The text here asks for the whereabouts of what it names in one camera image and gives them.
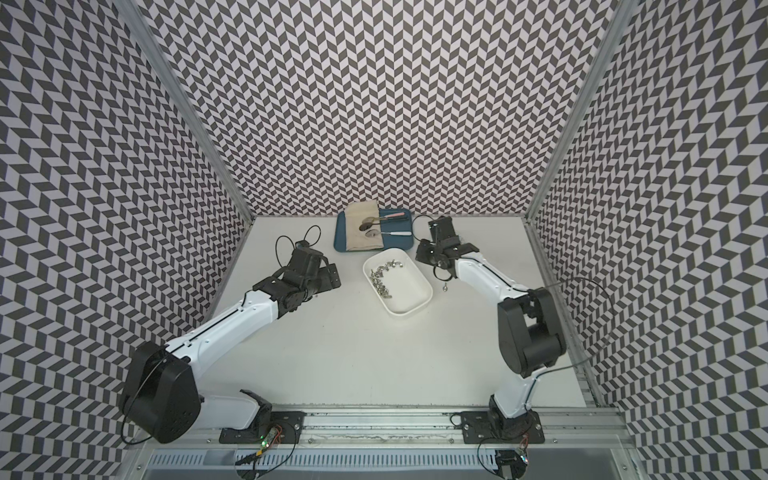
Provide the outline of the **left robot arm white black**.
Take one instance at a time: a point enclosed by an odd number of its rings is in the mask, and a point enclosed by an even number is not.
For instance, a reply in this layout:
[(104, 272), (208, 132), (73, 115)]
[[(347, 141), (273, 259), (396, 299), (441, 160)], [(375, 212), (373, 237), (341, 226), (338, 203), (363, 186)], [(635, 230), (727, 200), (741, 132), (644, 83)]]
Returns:
[(273, 427), (270, 402), (250, 390), (235, 397), (203, 393), (198, 384), (248, 337), (340, 285), (337, 266), (309, 242), (297, 242), (286, 265), (222, 314), (164, 344), (147, 341), (134, 351), (118, 402), (121, 422), (135, 424), (161, 444), (193, 428), (263, 440)]

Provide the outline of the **aluminium front rail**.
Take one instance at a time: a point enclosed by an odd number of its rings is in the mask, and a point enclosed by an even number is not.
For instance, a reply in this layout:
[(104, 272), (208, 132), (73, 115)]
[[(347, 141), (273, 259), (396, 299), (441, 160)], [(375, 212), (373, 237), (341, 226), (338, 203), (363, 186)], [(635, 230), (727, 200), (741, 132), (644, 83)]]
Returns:
[[(537, 412), (543, 427), (545, 443), (465, 444), (459, 413), (449, 408), (309, 408), (297, 444), (306, 447), (445, 447), (479, 446), (503, 449), (542, 448), (632, 448), (634, 441), (614, 408), (541, 407)], [(219, 443), (221, 429), (195, 427), (176, 441), (178, 445), (208, 436)]]

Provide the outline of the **blue tray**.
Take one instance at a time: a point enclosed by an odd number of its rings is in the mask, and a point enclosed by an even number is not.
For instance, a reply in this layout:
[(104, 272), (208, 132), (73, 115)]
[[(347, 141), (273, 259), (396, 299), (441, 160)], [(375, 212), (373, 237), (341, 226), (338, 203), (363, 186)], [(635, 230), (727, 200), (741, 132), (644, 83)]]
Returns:
[[(397, 211), (405, 211), (406, 216), (402, 218), (391, 218), (382, 226), (379, 225), (376, 226), (376, 228), (379, 228), (381, 231), (409, 231), (412, 233), (411, 221), (413, 219), (413, 215), (410, 210), (405, 208), (380, 209), (379, 215), (394, 213)], [(413, 234), (411, 237), (382, 236), (381, 239), (383, 246), (378, 247), (378, 250), (386, 250), (389, 248), (409, 250), (413, 247), (414, 244)], [(333, 246), (337, 252), (348, 252), (346, 240), (346, 217), (344, 212), (340, 212), (336, 217)]]

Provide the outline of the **metal spoon dark bowl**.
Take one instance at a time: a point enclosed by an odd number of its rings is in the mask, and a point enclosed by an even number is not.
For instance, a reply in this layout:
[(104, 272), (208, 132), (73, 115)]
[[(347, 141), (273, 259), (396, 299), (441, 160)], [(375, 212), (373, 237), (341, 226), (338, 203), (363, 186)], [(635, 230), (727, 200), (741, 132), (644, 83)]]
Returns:
[(375, 226), (379, 226), (381, 223), (386, 223), (386, 220), (380, 219), (380, 218), (376, 218), (376, 219), (373, 219), (373, 220), (364, 221), (359, 226), (359, 230), (361, 232), (365, 232), (365, 231), (368, 231), (368, 230), (374, 228)]

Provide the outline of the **white storage box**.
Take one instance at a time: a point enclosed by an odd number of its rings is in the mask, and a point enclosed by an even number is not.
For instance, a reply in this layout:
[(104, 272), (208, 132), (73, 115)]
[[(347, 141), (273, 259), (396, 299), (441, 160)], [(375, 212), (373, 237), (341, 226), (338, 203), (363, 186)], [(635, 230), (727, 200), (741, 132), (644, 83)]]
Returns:
[(404, 250), (383, 250), (369, 257), (362, 270), (384, 309), (393, 317), (412, 316), (434, 296), (432, 285)]

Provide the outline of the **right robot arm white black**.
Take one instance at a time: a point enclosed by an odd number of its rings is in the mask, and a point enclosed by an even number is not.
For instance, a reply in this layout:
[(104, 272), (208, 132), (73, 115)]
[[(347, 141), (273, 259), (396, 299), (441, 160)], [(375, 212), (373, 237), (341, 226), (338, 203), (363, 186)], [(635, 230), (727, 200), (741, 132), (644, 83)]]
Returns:
[(453, 220), (428, 222), (430, 237), (419, 241), (416, 260), (473, 287), (496, 305), (497, 340), (509, 374), (490, 396), (487, 422), (496, 438), (517, 438), (535, 427), (531, 402), (541, 376), (566, 354), (567, 342), (554, 298), (546, 287), (514, 281), (465, 243)]

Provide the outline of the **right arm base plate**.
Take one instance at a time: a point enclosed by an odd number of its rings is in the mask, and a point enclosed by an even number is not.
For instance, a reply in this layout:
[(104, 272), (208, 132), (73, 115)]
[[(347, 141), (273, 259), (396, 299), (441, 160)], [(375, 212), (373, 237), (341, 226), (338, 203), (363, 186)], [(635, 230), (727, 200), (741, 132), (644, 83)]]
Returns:
[(465, 444), (521, 443), (523, 440), (529, 445), (545, 443), (540, 417), (533, 410), (513, 419), (496, 418), (481, 411), (462, 411), (459, 417)]

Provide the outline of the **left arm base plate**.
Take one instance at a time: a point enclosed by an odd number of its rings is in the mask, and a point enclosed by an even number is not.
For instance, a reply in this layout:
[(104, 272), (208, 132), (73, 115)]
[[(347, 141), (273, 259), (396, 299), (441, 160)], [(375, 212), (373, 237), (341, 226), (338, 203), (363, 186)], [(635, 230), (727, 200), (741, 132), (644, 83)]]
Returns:
[(306, 418), (304, 411), (272, 411), (258, 414), (245, 429), (223, 429), (219, 436), (220, 444), (261, 444), (272, 428), (279, 428), (282, 445), (297, 444)]

